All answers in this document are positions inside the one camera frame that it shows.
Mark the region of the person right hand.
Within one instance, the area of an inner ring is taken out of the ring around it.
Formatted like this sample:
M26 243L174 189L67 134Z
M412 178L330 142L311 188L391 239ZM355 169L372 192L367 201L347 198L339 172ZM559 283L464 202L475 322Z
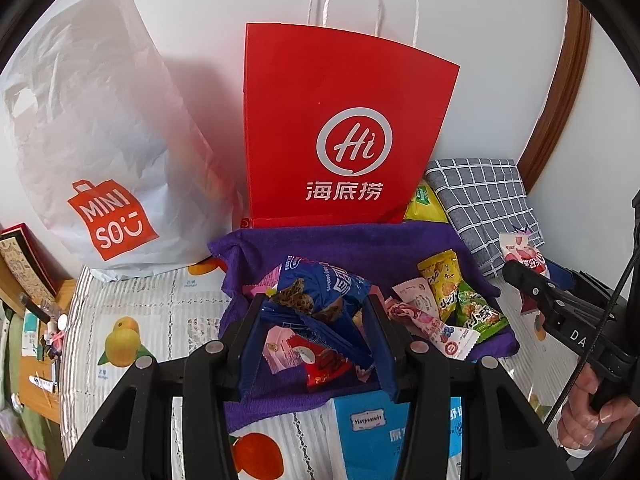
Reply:
M600 411L593 411L591 397L599 387L600 379L586 364L570 390L558 421L559 441L564 448L576 450L593 444L594 452L602 451L620 442L639 421L639 408L628 396L619 396L605 403Z

